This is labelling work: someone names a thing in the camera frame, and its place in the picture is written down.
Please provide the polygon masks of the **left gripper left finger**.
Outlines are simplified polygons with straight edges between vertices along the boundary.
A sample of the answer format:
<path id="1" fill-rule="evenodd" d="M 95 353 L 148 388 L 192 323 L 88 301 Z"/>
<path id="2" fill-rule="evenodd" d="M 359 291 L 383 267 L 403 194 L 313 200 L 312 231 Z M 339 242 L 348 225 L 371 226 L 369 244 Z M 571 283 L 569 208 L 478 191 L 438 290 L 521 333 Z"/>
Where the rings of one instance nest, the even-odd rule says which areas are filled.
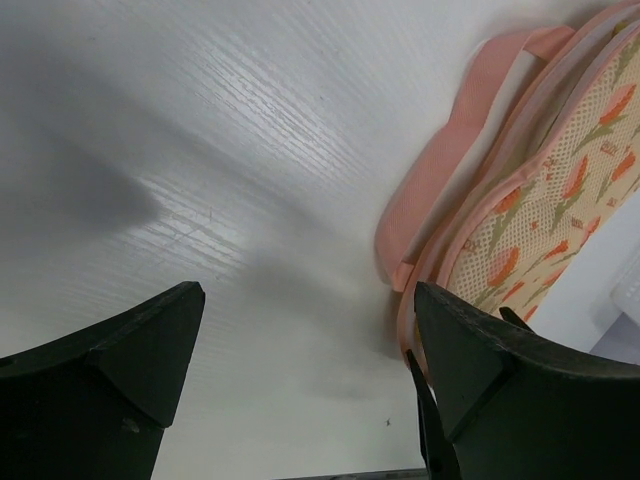
<path id="1" fill-rule="evenodd" d="M 182 282 L 1 360 L 4 479 L 149 479 L 205 306 Z"/>

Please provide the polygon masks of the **floral mesh laundry bag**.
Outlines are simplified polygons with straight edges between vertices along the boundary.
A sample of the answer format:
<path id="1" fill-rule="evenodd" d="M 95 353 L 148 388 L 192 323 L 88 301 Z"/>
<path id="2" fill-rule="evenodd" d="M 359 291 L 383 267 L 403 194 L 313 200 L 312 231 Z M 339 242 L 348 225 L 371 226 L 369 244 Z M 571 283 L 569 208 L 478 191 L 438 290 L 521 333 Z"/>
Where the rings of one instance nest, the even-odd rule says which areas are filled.
<path id="1" fill-rule="evenodd" d="M 611 5 L 579 29 L 488 40 L 375 234 L 378 264 L 399 296 L 402 354 L 426 362 L 419 283 L 529 320 L 638 187 L 637 2 Z"/>

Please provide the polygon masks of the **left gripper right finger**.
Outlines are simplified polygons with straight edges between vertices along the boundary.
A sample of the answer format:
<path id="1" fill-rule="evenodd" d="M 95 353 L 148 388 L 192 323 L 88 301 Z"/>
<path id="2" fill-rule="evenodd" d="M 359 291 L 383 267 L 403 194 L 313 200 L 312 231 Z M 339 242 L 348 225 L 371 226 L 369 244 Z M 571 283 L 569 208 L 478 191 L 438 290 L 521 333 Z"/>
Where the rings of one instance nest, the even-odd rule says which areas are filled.
<path id="1" fill-rule="evenodd" d="M 482 312 L 421 283 L 414 309 L 462 479 L 635 479 L 639 369 L 535 332 L 511 309 Z"/>

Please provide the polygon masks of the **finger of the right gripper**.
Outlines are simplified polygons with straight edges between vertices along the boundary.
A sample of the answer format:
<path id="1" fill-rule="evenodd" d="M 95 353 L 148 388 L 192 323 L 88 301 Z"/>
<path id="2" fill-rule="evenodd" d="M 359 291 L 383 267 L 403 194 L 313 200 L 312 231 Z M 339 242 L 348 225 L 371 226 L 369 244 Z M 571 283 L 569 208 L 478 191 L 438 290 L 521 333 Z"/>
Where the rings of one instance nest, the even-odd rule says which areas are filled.
<path id="1" fill-rule="evenodd" d="M 411 350 L 405 351 L 417 393 L 420 452 L 428 477 L 434 480 L 461 480 L 453 445 L 444 434 L 441 417 L 427 380 Z"/>

